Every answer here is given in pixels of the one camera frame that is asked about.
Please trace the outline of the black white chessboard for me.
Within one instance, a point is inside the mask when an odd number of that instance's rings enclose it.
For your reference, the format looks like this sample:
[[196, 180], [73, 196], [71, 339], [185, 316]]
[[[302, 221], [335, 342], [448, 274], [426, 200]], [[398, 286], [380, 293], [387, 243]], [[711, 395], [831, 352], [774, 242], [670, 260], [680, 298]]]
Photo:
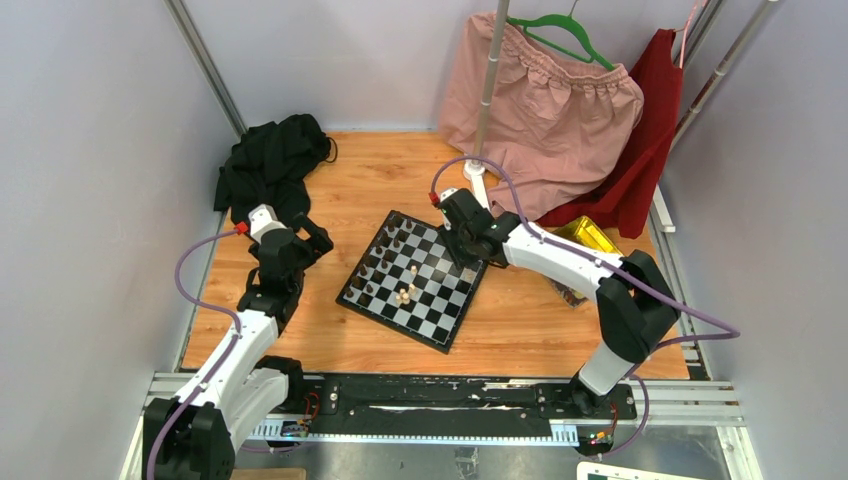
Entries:
[[[387, 232], [387, 224], [397, 229]], [[375, 248], [382, 246], [382, 257]], [[412, 278], [410, 267], [418, 267]], [[367, 278], [359, 275], [365, 266]], [[476, 272], [471, 281], [463, 278], [466, 268]], [[487, 265], [478, 262], [470, 267], [455, 264], [439, 236], [438, 229], [397, 210], [388, 213], [354, 270], [336, 297], [344, 308], [395, 330], [429, 347], [448, 353], [460, 326], [470, 310]], [[395, 296], [410, 284], [417, 287], [409, 305], [399, 305]], [[346, 288], [354, 290], [345, 298]]]

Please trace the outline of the yellow metal tray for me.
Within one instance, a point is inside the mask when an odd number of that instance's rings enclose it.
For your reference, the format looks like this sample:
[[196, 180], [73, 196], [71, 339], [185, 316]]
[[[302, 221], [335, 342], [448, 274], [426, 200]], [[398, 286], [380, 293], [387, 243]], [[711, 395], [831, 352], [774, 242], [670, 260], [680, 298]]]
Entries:
[[[608, 254], [622, 256], [623, 252], [606, 233], [589, 217], [581, 216], [552, 231], [565, 240]], [[552, 279], [548, 283], [557, 295], [572, 309], [580, 307], [587, 298], [578, 291]]]

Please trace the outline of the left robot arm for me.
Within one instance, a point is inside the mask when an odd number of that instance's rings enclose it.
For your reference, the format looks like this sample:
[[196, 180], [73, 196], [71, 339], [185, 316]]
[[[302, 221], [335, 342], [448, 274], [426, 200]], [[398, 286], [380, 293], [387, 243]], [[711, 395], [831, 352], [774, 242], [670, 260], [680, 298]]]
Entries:
[[233, 234], [246, 234], [257, 267], [236, 309], [179, 292], [197, 306], [230, 317], [213, 353], [171, 398], [143, 414], [145, 479], [228, 479], [252, 430], [277, 408], [298, 411], [306, 400], [300, 362], [268, 355], [296, 312], [305, 271], [333, 248], [326, 229], [304, 213], [282, 222], [262, 204]]

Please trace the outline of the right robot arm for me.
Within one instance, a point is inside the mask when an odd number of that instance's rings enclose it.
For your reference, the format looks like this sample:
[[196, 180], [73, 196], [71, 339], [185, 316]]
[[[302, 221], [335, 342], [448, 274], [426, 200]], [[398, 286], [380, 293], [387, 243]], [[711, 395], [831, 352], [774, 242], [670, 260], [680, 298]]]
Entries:
[[610, 391], [657, 348], [680, 311], [654, 259], [636, 250], [608, 254], [564, 240], [511, 212], [495, 217], [467, 189], [432, 194], [442, 213], [439, 234], [460, 265], [482, 261], [539, 273], [593, 301], [601, 341], [571, 381], [571, 403], [596, 417]]

